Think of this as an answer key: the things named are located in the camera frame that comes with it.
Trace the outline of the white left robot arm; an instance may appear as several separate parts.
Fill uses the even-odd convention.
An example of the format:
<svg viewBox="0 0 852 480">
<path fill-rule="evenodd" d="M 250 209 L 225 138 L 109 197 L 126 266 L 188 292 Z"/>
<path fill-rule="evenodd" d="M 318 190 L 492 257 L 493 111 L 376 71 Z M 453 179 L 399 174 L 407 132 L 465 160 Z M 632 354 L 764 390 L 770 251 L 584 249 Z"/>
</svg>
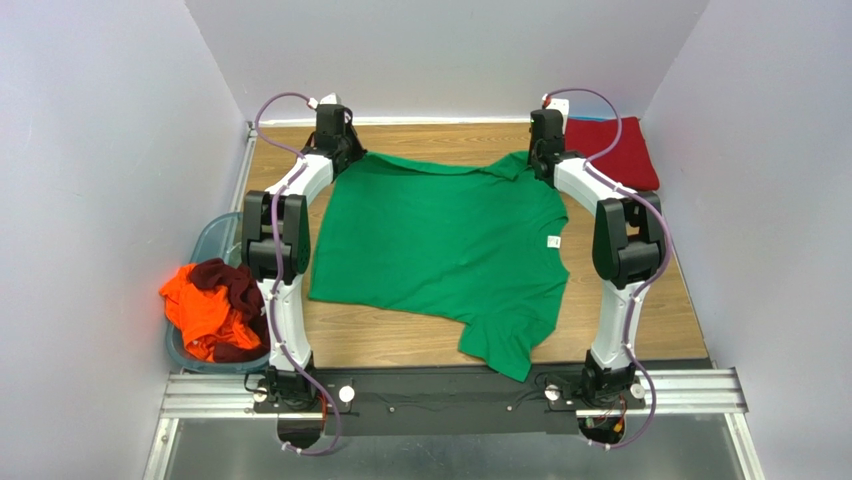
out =
<svg viewBox="0 0 852 480">
<path fill-rule="evenodd" d="M 366 153 L 348 107 L 335 96 L 309 103 L 315 128 L 308 142 L 279 181 L 246 193 L 242 223 L 242 262 L 265 302 L 270 341 L 268 365 L 255 400 L 296 411 L 313 407 L 321 397 L 310 374 L 313 351 L 302 306 L 312 251 L 309 207 Z"/>
</svg>

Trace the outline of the green t-shirt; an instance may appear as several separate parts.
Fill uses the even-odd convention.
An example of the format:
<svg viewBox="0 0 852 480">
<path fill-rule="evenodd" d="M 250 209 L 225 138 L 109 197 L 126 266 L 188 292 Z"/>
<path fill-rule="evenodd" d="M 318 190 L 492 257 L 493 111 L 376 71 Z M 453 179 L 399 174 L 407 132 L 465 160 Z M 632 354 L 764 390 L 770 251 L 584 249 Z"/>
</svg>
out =
<svg viewBox="0 0 852 480">
<path fill-rule="evenodd" d="M 523 152 L 482 167 L 370 153 L 335 182 L 309 296 L 460 322 L 462 353 L 521 382 L 558 323 L 567 223 Z"/>
</svg>

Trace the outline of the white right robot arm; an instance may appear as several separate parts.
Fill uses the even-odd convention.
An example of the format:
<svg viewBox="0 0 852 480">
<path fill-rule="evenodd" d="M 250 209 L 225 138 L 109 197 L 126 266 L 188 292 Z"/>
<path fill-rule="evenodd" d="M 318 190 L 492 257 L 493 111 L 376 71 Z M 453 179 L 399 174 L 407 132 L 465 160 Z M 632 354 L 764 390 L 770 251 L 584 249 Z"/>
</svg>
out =
<svg viewBox="0 0 852 480">
<path fill-rule="evenodd" d="M 543 108 L 530 114 L 528 164 L 535 177 L 594 216 L 592 262 L 603 285 L 599 326 L 573 396 L 608 404 L 635 382 L 635 338 L 641 304 L 669 255 L 659 198 L 610 179 L 565 146 L 567 117 Z"/>
</svg>

